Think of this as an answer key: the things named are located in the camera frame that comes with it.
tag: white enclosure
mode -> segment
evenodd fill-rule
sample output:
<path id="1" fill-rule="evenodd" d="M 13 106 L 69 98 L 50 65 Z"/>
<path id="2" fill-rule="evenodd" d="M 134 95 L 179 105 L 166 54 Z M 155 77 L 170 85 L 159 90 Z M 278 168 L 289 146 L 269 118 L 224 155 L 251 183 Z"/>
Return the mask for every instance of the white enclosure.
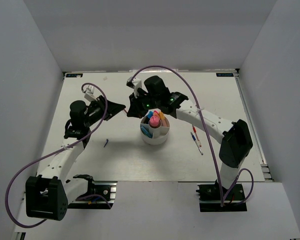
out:
<path id="1" fill-rule="evenodd" d="M 62 71 L 240 68 L 276 0 L 25 0 Z"/>

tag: pen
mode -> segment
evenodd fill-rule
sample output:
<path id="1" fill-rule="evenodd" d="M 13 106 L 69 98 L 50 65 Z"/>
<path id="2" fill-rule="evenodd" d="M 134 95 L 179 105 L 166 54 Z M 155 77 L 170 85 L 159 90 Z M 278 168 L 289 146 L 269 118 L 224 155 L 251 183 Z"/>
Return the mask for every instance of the pen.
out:
<path id="1" fill-rule="evenodd" d="M 105 146 L 108 144 L 108 142 L 109 142 L 109 139 L 107 138 L 107 139 L 105 140 L 105 145 L 104 145 L 103 147 L 105 147 Z"/>
<path id="2" fill-rule="evenodd" d="M 197 139 L 197 141 L 198 141 L 198 143 L 199 143 L 199 146 L 202 147 L 202 146 L 201 146 L 201 142 L 200 142 L 200 140 L 199 140 L 199 138 L 198 138 L 197 130 L 196 130 L 195 126 L 192 125 L 192 129 L 193 129 L 194 134 L 195 134 L 195 137 L 196 137 L 196 139 Z"/>
<path id="3" fill-rule="evenodd" d="M 192 138 L 193 138 L 193 140 L 194 140 L 194 142 L 195 142 L 195 145 L 196 145 L 196 146 L 198 147 L 198 149 L 199 149 L 199 152 L 201 153 L 201 155 L 203 155 L 204 153 L 202 152 L 201 148 L 199 147 L 199 144 L 198 144 L 198 142 L 197 142 L 197 140 L 196 140 L 194 134 L 193 134 L 192 132 L 190 132 L 190 133 L 191 133 L 191 136 L 192 136 Z"/>
<path id="4" fill-rule="evenodd" d="M 141 131 L 144 133 L 144 135 L 146 135 L 148 138 L 152 139 L 152 135 L 145 129 L 144 126 L 141 126 Z"/>

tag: white table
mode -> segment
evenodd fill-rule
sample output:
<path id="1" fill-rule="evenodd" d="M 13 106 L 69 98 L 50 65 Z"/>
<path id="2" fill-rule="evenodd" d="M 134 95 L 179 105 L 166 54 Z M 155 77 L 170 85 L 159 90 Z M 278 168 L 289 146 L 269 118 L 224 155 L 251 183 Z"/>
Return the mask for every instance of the white table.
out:
<path id="1" fill-rule="evenodd" d="M 64 136 L 64 126 L 69 117 L 69 106 L 73 101 L 85 100 L 81 85 L 86 82 L 98 85 L 108 100 L 125 104 L 129 109 L 129 95 L 132 89 L 126 81 L 133 74 L 121 73 L 84 73 L 83 77 L 64 79 L 52 125 L 48 134 L 43 154 L 46 155 L 60 148 Z M 181 92 L 191 100 L 193 97 L 187 86 L 173 73 L 155 72 L 141 73 L 142 80 L 158 75 L 171 92 Z M 215 73 L 187 72 L 181 74 L 192 86 L 201 107 L 222 118 L 247 121 L 234 77 L 216 77 Z M 168 116 L 170 134 L 167 142 L 159 146 L 145 144 L 140 136 L 138 118 L 128 118 L 120 112 L 91 136 L 90 142 L 69 172 L 69 178 L 76 174 L 88 174 L 97 181 L 184 181 L 213 182 L 216 180 L 211 152 L 206 134 L 198 129 L 202 143 L 201 156 L 190 136 L 192 127 L 189 123 Z M 212 139 L 216 155 L 220 145 Z M 260 167 L 261 156 L 251 149 L 242 167 L 252 171 L 255 181 L 264 181 Z M 38 172 L 42 171 L 51 161 L 51 157 L 42 161 Z M 240 181 L 250 181 L 247 173 L 242 173 Z"/>
<path id="2" fill-rule="evenodd" d="M 248 192 L 250 183 L 243 183 Z M 68 209 L 62 221 L 48 220 L 25 240 L 289 240 L 300 238 L 281 183 L 256 183 L 247 212 L 200 212 L 192 182 L 118 182 L 110 210 Z M 34 224 L 22 205 L 19 221 Z"/>

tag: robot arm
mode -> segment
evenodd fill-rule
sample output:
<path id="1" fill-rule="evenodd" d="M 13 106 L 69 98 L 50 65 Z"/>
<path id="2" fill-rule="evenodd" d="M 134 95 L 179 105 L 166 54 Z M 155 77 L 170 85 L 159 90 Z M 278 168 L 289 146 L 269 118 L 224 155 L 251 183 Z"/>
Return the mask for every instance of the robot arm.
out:
<path id="1" fill-rule="evenodd" d="M 89 175 L 76 175 L 66 179 L 74 162 L 84 151 L 89 137 L 68 148 L 77 140 L 90 133 L 90 126 L 98 122 L 105 111 L 103 96 L 95 98 L 91 89 L 84 96 L 90 101 L 89 106 L 84 101 L 74 101 L 70 105 L 70 120 L 65 125 L 64 140 L 61 147 L 65 150 L 56 154 L 50 164 L 38 174 L 30 176 L 25 184 L 26 214 L 28 217 L 62 220 L 68 205 L 81 195 L 95 194 L 93 178 Z M 105 120 L 126 108 L 122 104 L 108 102 Z"/>
<path id="2" fill-rule="evenodd" d="M 229 189 L 239 173 L 241 164 L 253 147 L 247 123 L 241 119 L 232 122 L 207 110 L 197 109 L 187 96 L 180 92 L 170 92 L 158 76 L 152 76 L 144 81 L 148 92 L 142 89 L 140 82 L 137 78 L 130 78 L 127 81 L 126 85 L 133 88 L 134 91 L 129 96 L 130 108 L 127 116 L 143 118 L 148 110 L 158 108 L 164 114 L 188 122 L 205 131 L 198 114 L 201 111 L 209 135 L 221 145 L 219 151 L 219 158 L 222 161 L 220 178 L 223 191 Z"/>

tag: small blue object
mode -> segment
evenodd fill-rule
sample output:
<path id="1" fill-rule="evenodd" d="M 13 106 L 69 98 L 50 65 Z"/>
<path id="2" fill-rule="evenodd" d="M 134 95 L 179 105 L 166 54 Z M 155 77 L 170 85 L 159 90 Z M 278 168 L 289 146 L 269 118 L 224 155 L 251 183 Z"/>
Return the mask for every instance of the small blue object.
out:
<path id="1" fill-rule="evenodd" d="M 95 198 L 94 200 L 91 201 L 91 203 L 94 203 L 95 201 L 97 201 L 100 197 L 98 196 L 97 198 Z"/>
<path id="2" fill-rule="evenodd" d="M 109 139 L 107 138 L 107 139 L 105 140 L 105 145 L 104 145 L 103 147 L 105 147 L 105 146 L 108 144 L 108 142 L 109 142 Z"/>
<path id="3" fill-rule="evenodd" d="M 141 131 L 144 133 L 144 135 L 146 135 L 148 138 L 152 139 L 152 135 L 145 129 L 144 126 L 141 126 Z"/>
<path id="4" fill-rule="evenodd" d="M 196 138 L 195 138 L 195 136 L 193 135 L 193 133 L 192 133 L 192 132 L 190 132 L 190 133 L 191 133 L 191 136 L 192 136 L 193 140 L 196 141 Z"/>
<path id="5" fill-rule="evenodd" d="M 152 116 L 154 115 L 154 112 L 153 111 L 150 111 L 149 113 L 148 113 L 148 118 L 150 119 Z"/>

